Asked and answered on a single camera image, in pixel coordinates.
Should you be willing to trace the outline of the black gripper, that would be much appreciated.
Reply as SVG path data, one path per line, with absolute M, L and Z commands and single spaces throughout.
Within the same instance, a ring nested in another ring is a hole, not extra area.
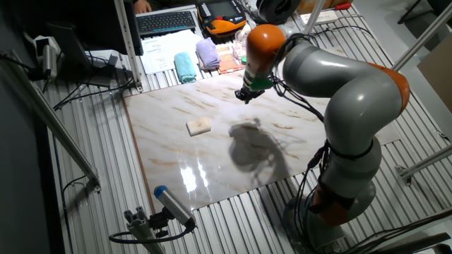
M 250 91 L 248 87 L 242 87 L 239 90 L 235 91 L 235 95 L 237 99 L 244 99 L 244 103 L 248 104 L 252 99 L 256 99 L 264 93 L 263 90 L 259 91 Z

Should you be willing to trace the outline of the bare person hand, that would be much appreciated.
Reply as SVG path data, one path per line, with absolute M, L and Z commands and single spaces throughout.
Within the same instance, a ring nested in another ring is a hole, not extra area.
M 148 13 L 152 11 L 151 5 L 147 0 L 134 0 L 133 7 L 135 14 Z

